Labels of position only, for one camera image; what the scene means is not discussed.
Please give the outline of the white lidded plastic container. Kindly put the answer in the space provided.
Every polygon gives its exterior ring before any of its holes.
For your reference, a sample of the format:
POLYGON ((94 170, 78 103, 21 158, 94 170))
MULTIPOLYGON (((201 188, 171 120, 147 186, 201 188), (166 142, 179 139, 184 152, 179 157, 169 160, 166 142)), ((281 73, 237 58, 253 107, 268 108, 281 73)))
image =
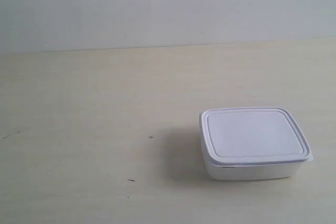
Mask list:
POLYGON ((223 108, 199 116, 201 148, 217 180, 293 176, 313 154, 294 117, 279 107, 223 108))

